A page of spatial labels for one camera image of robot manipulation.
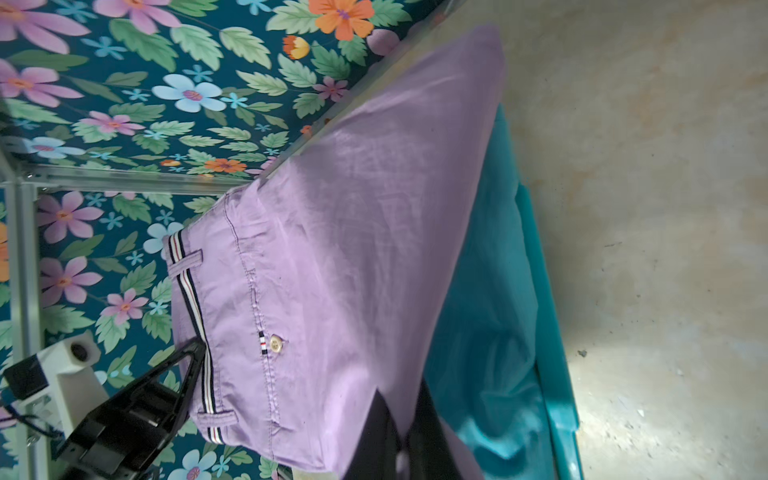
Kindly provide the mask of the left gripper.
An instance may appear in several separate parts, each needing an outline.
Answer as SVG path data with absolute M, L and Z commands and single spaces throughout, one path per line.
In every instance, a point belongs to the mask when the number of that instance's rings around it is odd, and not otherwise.
M 154 461 L 188 419 L 207 347 L 193 338 L 89 413 L 64 442 L 61 479 L 157 479 Z

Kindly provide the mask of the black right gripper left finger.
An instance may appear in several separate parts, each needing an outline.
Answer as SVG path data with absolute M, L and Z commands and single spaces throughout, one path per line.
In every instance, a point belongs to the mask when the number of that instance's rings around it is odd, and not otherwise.
M 396 480 L 400 436 L 383 396 L 376 392 L 344 480 Z

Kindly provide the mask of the teal plastic basket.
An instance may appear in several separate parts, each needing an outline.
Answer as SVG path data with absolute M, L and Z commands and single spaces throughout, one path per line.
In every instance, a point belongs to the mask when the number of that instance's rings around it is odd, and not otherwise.
M 560 479 L 582 479 L 578 410 L 532 198 L 526 187 L 518 188 L 516 202 L 538 301 L 535 369 L 549 424 L 554 465 Z

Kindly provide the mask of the purple pants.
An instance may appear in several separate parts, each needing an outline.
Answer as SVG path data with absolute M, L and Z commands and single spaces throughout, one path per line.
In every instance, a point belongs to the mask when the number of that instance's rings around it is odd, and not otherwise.
M 375 401 L 410 429 L 504 81 L 479 27 L 166 238 L 174 341 L 206 345 L 207 441 L 341 475 Z

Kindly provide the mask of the teal pants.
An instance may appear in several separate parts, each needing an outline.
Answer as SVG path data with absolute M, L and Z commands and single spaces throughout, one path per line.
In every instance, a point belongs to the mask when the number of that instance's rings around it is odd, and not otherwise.
M 425 374 L 437 412 L 485 478 L 552 479 L 550 427 L 534 371 L 538 299 L 518 189 L 498 112 Z

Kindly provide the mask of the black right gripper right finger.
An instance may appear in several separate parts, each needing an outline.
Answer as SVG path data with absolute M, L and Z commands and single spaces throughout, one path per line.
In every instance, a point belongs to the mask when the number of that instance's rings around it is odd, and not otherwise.
M 410 479 L 462 478 L 425 381 L 420 384 L 415 417 L 406 445 Z

